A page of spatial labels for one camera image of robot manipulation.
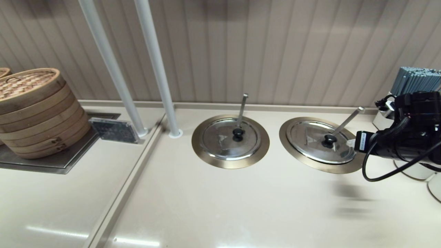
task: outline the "stacked bamboo steamer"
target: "stacked bamboo steamer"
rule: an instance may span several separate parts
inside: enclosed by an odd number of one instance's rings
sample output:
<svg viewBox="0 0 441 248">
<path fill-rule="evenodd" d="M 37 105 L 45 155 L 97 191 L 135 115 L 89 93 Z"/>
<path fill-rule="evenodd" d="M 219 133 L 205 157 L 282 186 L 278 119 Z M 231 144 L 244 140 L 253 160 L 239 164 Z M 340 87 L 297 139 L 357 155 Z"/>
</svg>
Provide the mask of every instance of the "stacked bamboo steamer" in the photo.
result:
<svg viewBox="0 0 441 248">
<path fill-rule="evenodd" d="M 11 74 L 11 70 L 9 68 L 0 68 L 0 78 L 6 77 Z"/>
<path fill-rule="evenodd" d="M 89 129 L 86 112 L 57 69 L 0 78 L 0 139 L 18 156 L 34 159 L 55 154 Z"/>
</svg>

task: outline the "white countertop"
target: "white countertop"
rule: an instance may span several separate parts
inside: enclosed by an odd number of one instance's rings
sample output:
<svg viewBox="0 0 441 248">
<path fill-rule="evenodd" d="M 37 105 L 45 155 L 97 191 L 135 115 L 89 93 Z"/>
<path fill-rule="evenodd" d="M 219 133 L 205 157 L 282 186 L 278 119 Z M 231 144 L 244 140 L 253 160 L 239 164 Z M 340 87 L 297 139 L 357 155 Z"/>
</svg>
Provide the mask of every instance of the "white countertop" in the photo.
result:
<svg viewBox="0 0 441 248">
<path fill-rule="evenodd" d="M 256 164 L 228 170 L 206 164 L 191 146 L 202 121 L 227 113 L 233 112 L 177 110 L 184 135 L 162 134 L 107 248 L 440 247 L 441 204 L 425 182 L 401 173 L 376 183 L 361 171 L 325 173 L 300 163 L 280 143 L 279 128 L 291 118 L 341 123 L 348 114 L 245 111 L 266 129 L 270 147 Z M 373 117 L 358 115 L 347 129 L 375 132 Z M 393 169 L 392 160 L 369 158 L 371 177 Z M 61 219 L 32 224 L 73 231 Z"/>
<path fill-rule="evenodd" d="M 121 113 L 121 107 L 84 107 Z M 146 127 L 156 128 L 161 108 L 138 108 Z M 66 175 L 0 169 L 0 247 L 78 248 L 100 224 L 152 137 L 143 144 L 97 140 Z"/>
</svg>

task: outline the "metal pot lid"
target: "metal pot lid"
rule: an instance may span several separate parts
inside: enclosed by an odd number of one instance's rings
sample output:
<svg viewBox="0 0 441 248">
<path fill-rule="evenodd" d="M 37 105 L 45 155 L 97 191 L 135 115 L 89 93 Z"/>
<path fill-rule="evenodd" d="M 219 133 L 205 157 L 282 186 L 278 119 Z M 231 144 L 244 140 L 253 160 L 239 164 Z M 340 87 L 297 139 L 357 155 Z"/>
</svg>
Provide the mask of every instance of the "metal pot lid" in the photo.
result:
<svg viewBox="0 0 441 248">
<path fill-rule="evenodd" d="M 235 139 L 233 131 L 237 129 L 237 118 L 222 118 L 208 124 L 199 140 L 201 147 L 210 156 L 222 160 L 239 160 L 254 154 L 260 147 L 261 138 L 257 128 L 243 120 L 242 139 Z"/>
<path fill-rule="evenodd" d="M 334 134 L 336 142 L 324 145 L 325 135 L 331 134 L 337 126 L 319 120 L 297 119 L 286 129 L 286 137 L 290 144 L 304 156 L 327 164 L 344 164 L 355 157 L 354 148 L 346 142 L 348 136 L 343 132 Z"/>
</svg>

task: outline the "brass rim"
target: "brass rim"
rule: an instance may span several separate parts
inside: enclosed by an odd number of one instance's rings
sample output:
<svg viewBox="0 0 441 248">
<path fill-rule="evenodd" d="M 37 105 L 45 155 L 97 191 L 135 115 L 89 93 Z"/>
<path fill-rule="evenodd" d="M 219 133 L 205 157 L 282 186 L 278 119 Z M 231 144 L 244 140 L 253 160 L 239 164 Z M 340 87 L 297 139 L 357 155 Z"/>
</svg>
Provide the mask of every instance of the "brass rim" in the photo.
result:
<svg viewBox="0 0 441 248">
<path fill-rule="evenodd" d="M 312 167 L 314 169 L 318 169 L 324 172 L 334 173 L 334 174 L 347 174 L 355 172 L 362 167 L 363 159 L 365 154 L 357 153 L 354 157 L 354 159 L 348 163 L 345 164 L 339 164 L 339 165 L 333 165 L 333 164 L 325 164 L 322 162 L 318 162 L 316 160 L 313 160 L 311 158 L 308 158 L 307 156 L 301 154 L 299 151 L 297 151 L 291 143 L 288 141 L 288 138 L 286 137 L 286 130 L 288 126 L 292 122 L 299 122 L 303 120 L 313 120 L 313 121 L 320 121 L 324 123 L 328 123 L 334 127 L 338 127 L 337 124 L 330 122 L 328 120 L 320 119 L 320 118 L 314 118 L 314 117 L 298 117 L 294 119 L 287 120 L 283 125 L 280 127 L 279 130 L 279 138 L 282 142 L 282 145 L 285 147 L 286 151 L 288 151 L 289 154 L 291 154 L 293 157 L 295 157 L 297 160 L 302 162 L 303 164 Z M 345 136 L 347 136 L 349 139 L 355 139 L 355 135 L 353 135 L 351 132 L 349 132 L 347 129 L 343 129 L 341 131 Z"/>
<path fill-rule="evenodd" d="M 194 152 L 204 162 L 206 162 L 210 165 L 213 165 L 215 167 L 223 168 L 223 169 L 240 169 L 240 168 L 245 168 L 245 167 L 248 167 L 248 166 L 251 166 L 251 165 L 257 163 L 259 160 L 261 160 L 263 158 L 263 156 L 265 156 L 266 152 L 269 149 L 269 136 L 268 136 L 268 133 L 266 133 L 266 130 L 261 125 L 259 125 L 259 123 L 257 123 L 253 119 L 250 119 L 247 117 L 243 117 L 243 120 L 248 123 L 251 123 L 253 125 L 253 127 L 256 128 L 256 131 L 259 132 L 260 137 L 261 137 L 260 147 L 251 156 L 244 158 L 244 159 L 240 159 L 240 160 L 232 160 L 232 161 L 222 160 L 222 159 L 211 157 L 200 146 L 199 137 L 200 137 L 200 135 L 202 135 L 202 132 L 205 130 L 205 128 L 216 120 L 227 119 L 227 118 L 238 118 L 238 116 L 237 115 L 219 115 L 219 116 L 209 118 L 209 119 L 203 121 L 201 124 L 199 124 L 199 126 L 194 130 L 193 136 L 191 137 L 191 144 L 192 144 Z"/>
</svg>

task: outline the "beige wall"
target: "beige wall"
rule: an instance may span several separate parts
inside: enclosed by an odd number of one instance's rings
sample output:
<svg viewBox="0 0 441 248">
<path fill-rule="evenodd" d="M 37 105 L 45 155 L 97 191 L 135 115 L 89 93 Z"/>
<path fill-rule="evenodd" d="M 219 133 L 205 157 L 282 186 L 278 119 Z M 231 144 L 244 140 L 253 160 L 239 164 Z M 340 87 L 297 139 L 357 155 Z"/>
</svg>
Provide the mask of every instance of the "beige wall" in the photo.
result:
<svg viewBox="0 0 441 248">
<path fill-rule="evenodd" d="M 441 69 L 441 0 L 151 0 L 175 101 L 372 106 L 399 66 Z M 160 99 L 132 0 L 96 1 L 132 96 Z M 77 0 L 1 0 L 0 67 L 59 68 L 118 99 Z"/>
</svg>

